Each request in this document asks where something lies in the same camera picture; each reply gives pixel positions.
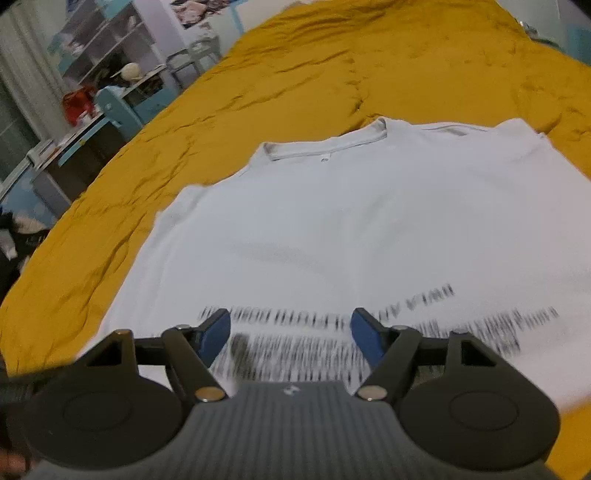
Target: white t-shirt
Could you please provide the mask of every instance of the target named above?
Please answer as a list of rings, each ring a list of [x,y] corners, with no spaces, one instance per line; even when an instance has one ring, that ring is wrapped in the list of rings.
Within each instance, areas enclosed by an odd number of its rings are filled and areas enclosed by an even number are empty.
[[[90,345],[232,312],[212,366],[250,380],[369,369],[349,320],[468,328],[560,407],[591,393],[591,183],[525,122],[380,118],[321,142],[262,144],[165,211]],[[162,372],[142,370],[165,382]]]

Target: logo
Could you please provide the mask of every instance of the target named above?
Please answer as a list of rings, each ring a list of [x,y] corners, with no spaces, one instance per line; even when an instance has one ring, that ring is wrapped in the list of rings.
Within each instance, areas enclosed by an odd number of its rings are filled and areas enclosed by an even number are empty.
[[[283,393],[289,397],[293,397],[299,391],[300,389],[295,385],[290,385],[289,387],[283,389]]]

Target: metal screw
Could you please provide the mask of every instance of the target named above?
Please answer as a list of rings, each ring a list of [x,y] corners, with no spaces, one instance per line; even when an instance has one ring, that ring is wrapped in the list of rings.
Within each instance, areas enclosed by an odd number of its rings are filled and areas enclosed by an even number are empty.
[[[388,390],[379,385],[367,385],[357,390],[357,396],[367,401],[383,400],[388,395]]]
[[[201,387],[195,391],[195,397],[203,402],[219,401],[226,393],[219,387]]]

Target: white shelving unit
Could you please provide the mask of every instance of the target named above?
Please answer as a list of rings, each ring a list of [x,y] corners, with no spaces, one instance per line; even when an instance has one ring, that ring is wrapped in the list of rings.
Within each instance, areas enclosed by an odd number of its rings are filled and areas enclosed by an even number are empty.
[[[83,49],[73,54],[64,46],[70,41]],[[72,89],[94,83],[100,67],[116,54],[138,63],[145,72],[163,62],[131,0],[81,0],[53,44],[60,45],[57,69]]]

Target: yellow bedspread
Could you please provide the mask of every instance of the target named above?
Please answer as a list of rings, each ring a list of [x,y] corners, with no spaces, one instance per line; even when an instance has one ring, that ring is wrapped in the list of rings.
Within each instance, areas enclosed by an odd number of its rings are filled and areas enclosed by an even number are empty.
[[[493,0],[333,0],[247,33],[119,152],[57,223],[0,308],[11,373],[71,360],[187,184],[239,170],[263,141],[321,140],[379,115],[493,126],[522,117],[591,175],[591,69],[531,42]],[[591,468],[591,410],[550,461]]]

